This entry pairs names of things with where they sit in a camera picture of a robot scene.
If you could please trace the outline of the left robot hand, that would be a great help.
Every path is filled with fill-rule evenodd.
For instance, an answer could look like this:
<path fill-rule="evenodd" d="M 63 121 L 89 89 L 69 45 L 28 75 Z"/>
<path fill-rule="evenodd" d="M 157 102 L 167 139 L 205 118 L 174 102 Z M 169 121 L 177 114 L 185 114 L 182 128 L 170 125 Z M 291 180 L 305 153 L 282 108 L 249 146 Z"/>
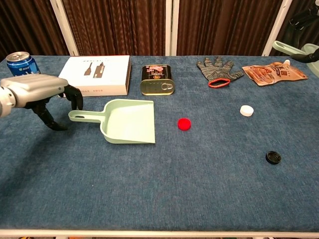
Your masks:
<path fill-rule="evenodd" d="M 27 74 L 1 79 L 0 116 L 8 116 L 13 108 L 31 109 L 48 128 L 65 131 L 67 127 L 57 123 L 46 108 L 50 99 L 57 95 L 66 97 L 71 102 L 72 110 L 83 109 L 81 91 L 65 79 L 46 74 Z"/>

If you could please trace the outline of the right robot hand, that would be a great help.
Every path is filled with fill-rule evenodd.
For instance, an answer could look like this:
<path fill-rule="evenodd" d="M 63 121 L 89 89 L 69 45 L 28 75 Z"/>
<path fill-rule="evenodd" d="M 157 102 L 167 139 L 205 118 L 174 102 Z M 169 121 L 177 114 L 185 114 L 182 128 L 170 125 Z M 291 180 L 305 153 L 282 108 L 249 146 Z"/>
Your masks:
<path fill-rule="evenodd" d="M 299 46 L 300 37 L 305 28 L 319 19 L 319 4 L 314 3 L 310 8 L 298 13 L 289 20 L 284 35 L 284 42 L 292 47 Z M 292 54 L 291 58 L 302 63 L 312 63 L 319 60 L 319 50 L 314 53 Z"/>

